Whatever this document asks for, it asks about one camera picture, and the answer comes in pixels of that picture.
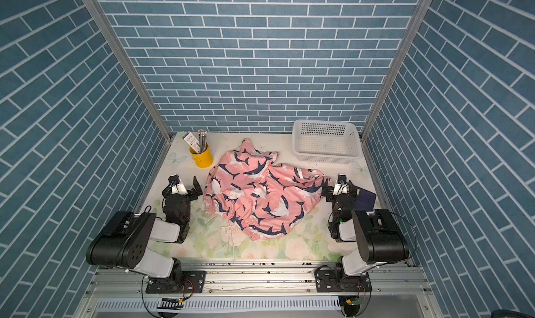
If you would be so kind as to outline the pink shark-print shorts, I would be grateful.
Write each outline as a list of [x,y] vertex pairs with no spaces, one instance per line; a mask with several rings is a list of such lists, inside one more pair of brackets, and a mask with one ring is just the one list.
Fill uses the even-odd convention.
[[319,170],[278,164],[279,152],[250,140],[226,152],[210,170],[205,210],[229,220],[252,240],[287,235],[322,198],[332,180]]

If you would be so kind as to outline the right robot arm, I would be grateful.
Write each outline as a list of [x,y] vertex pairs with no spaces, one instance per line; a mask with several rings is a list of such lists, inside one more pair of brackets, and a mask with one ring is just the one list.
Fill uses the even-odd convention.
[[386,264],[411,258],[409,244],[392,213],[374,209],[376,194],[354,185],[340,174],[335,184],[323,184],[321,195],[332,204],[327,222],[337,243],[355,243],[357,248],[342,255],[332,269],[314,271],[318,292],[371,293],[369,272]]

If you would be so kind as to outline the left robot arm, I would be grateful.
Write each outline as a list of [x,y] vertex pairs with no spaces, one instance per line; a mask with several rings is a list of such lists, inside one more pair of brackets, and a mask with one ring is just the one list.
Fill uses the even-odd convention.
[[89,245],[86,261],[90,265],[130,270],[147,277],[146,293],[178,294],[186,298],[202,293],[204,271],[184,271],[179,259],[149,248],[152,242],[182,244],[189,233],[191,202],[203,191],[193,177],[193,187],[186,188],[179,175],[168,178],[162,191],[165,219],[147,207],[142,213],[116,212]]

